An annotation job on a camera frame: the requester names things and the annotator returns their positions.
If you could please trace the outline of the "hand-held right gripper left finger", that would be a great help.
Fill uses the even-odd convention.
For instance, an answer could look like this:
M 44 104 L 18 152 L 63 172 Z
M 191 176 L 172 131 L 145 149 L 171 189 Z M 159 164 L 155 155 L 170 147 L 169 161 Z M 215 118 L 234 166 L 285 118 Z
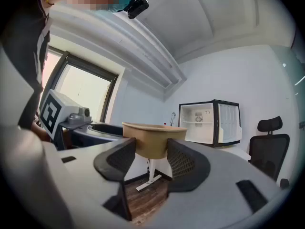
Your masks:
M 135 159 L 135 140 L 58 152 L 62 182 L 77 229 L 127 229 L 132 219 L 124 177 Z

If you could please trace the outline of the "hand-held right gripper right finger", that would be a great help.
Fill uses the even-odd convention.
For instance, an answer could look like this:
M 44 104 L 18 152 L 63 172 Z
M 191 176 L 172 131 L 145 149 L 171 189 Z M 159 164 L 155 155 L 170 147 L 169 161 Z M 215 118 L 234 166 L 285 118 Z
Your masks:
M 237 155 L 173 139 L 167 147 L 173 178 L 149 229 L 257 228 L 288 194 Z

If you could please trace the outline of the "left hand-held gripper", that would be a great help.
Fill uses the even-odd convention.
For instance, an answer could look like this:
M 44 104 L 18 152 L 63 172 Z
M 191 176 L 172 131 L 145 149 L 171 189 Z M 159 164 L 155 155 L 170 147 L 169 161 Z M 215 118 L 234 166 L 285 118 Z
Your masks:
M 78 148 L 105 144 L 123 138 L 121 126 L 92 122 L 89 108 L 82 107 L 66 95 L 50 89 L 42 103 L 39 120 L 58 150 L 67 149 L 64 129 L 71 132 L 72 144 Z

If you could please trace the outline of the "tan paper bowl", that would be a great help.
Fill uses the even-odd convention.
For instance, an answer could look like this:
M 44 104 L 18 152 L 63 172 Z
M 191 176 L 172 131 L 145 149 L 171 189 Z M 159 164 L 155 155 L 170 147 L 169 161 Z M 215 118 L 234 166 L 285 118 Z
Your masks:
M 135 138 L 136 154 L 147 159 L 167 157 L 167 140 L 184 140 L 187 128 L 166 125 L 122 123 L 123 137 Z

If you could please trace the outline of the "white mini fridge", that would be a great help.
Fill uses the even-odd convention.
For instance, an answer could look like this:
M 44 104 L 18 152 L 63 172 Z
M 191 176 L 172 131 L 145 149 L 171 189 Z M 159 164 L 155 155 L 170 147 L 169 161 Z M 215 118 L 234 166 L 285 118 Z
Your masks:
M 182 121 L 213 122 L 213 124 L 188 124 Z M 242 139 L 238 103 L 211 100 L 180 104 L 178 126 L 187 128 L 186 141 L 211 147 L 235 145 Z

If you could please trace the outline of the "person's left forearm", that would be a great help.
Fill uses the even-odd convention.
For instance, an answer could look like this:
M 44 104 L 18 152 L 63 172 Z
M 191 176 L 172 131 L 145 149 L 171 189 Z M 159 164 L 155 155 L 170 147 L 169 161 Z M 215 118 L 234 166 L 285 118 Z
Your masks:
M 51 138 L 48 133 L 41 127 L 39 127 L 35 122 L 31 125 L 31 131 L 35 133 L 39 139 L 43 142 L 50 142 Z

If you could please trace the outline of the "white desk leg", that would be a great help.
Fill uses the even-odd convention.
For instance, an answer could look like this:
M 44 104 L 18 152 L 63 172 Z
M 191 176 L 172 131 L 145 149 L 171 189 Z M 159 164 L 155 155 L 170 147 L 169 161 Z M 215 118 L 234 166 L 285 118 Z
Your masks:
M 156 175 L 155 176 L 155 166 L 156 166 L 156 160 L 154 159 L 149 159 L 148 160 L 148 171 L 149 171 L 149 180 L 146 183 L 141 184 L 136 188 L 138 192 L 144 190 L 157 180 L 159 180 L 162 176 L 161 175 Z

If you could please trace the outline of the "dark framed window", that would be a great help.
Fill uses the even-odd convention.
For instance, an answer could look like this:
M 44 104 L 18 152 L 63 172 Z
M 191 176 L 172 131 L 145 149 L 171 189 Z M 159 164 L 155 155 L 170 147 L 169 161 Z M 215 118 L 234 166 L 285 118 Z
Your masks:
M 39 109 L 42 109 L 48 91 L 53 89 L 88 107 L 93 121 L 105 122 L 117 79 L 117 74 L 50 46 L 42 73 L 43 92 Z

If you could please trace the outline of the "black mesh office chair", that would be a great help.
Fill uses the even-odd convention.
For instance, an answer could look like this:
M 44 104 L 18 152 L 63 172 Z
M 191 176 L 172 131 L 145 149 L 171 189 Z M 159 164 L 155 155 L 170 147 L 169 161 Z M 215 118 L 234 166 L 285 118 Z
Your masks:
M 253 136 L 249 142 L 249 155 L 251 156 L 249 163 L 274 181 L 278 179 L 290 144 L 289 135 L 273 133 L 282 127 L 283 121 L 280 116 L 261 120 L 257 125 L 257 130 L 267 134 Z

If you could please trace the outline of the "person's black white patterned top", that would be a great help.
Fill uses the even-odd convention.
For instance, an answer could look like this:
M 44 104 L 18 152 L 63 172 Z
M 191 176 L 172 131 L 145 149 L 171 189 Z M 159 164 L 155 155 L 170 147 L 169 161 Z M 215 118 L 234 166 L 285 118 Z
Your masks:
M 17 0 L 0 35 L 0 125 L 31 129 L 43 91 L 51 19 L 41 0 Z

